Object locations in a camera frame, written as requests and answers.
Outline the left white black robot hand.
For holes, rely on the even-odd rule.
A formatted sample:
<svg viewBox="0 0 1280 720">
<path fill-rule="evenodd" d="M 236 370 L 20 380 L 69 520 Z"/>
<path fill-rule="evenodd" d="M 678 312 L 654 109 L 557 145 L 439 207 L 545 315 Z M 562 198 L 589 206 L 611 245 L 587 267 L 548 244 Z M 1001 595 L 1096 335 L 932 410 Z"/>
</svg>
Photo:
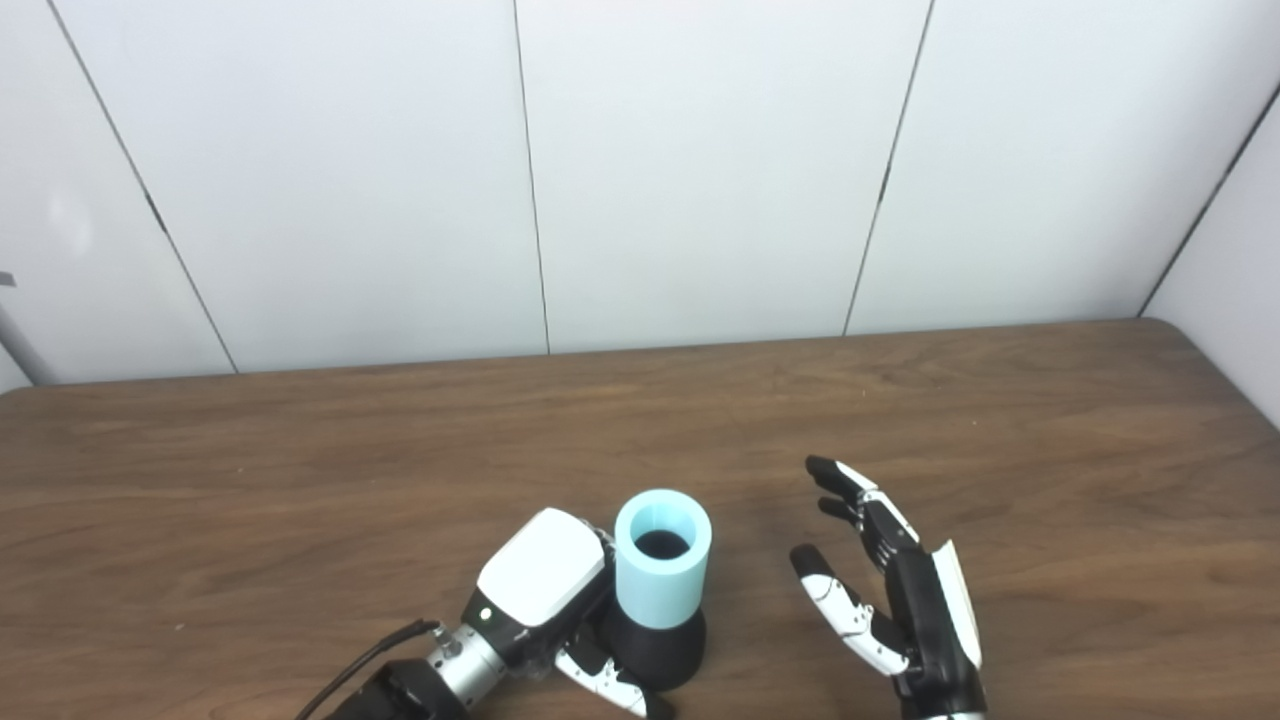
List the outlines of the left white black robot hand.
<svg viewBox="0 0 1280 720">
<path fill-rule="evenodd" d="M 460 618 L 460 648 L 436 669 L 465 708 L 508 676 L 557 670 L 636 717 L 673 719 L 675 706 L 599 638 L 613 598 L 612 538 L 564 510 L 543 509 L 483 566 Z"/>
</svg>

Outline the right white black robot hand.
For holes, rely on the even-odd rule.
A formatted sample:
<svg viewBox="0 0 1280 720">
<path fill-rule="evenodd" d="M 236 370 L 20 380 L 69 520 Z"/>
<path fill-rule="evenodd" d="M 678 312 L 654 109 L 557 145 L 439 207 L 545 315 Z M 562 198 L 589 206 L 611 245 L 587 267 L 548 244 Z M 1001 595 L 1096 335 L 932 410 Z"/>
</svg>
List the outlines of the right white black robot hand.
<svg viewBox="0 0 1280 720">
<path fill-rule="evenodd" d="M 858 533 L 890 609 L 841 580 L 814 544 L 799 544 L 790 561 L 809 600 L 849 650 L 892 682 L 901 717 L 984 719 L 980 633 L 954 542 L 927 550 L 887 493 L 845 462 L 810 455 L 805 469 L 827 493 L 819 510 Z"/>
</svg>

